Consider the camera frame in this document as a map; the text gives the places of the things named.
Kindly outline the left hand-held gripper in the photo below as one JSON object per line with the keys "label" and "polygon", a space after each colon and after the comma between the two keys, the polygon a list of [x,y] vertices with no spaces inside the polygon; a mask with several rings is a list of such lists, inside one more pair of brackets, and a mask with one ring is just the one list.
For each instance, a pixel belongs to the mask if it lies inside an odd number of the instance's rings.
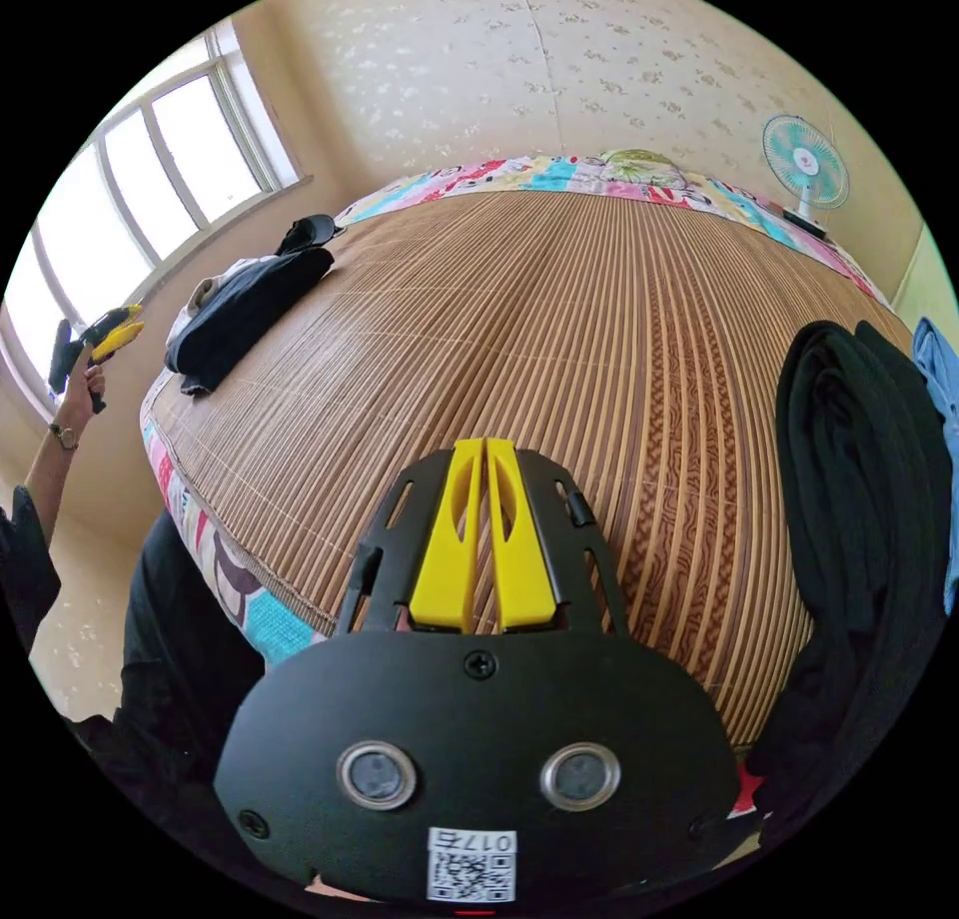
{"label": "left hand-held gripper", "polygon": [[[119,350],[134,342],[142,333],[145,324],[135,322],[142,312],[139,304],[125,305],[107,311],[94,323],[86,328],[77,341],[79,352],[74,365],[84,354],[87,355],[90,365],[99,365],[104,371],[105,362]],[[105,339],[101,333],[109,333]],[[102,397],[93,395],[94,416],[105,408],[105,393]]]}

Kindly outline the person's left hand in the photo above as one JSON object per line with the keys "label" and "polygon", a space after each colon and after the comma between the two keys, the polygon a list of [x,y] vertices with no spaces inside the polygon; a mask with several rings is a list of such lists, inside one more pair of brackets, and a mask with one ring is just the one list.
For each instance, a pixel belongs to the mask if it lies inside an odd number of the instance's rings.
{"label": "person's left hand", "polygon": [[62,430],[69,430],[76,441],[94,416],[93,395],[102,397],[106,380],[99,365],[90,365],[87,355],[80,357],[67,380],[63,400],[54,417]]}

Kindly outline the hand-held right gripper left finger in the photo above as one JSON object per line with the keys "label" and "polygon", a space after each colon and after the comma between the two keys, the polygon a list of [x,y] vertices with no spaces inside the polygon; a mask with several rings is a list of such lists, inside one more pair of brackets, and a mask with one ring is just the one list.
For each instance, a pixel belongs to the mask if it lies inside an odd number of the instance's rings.
{"label": "hand-held right gripper left finger", "polygon": [[409,603],[418,627],[469,632],[478,579],[484,440],[458,441]]}

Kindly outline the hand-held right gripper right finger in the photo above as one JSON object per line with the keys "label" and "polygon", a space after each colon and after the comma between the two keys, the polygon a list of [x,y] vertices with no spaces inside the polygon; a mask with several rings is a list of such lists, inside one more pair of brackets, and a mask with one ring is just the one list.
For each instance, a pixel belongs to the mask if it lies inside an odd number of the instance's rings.
{"label": "hand-held right gripper right finger", "polygon": [[485,442],[490,545],[502,632],[547,627],[556,601],[514,445]]}

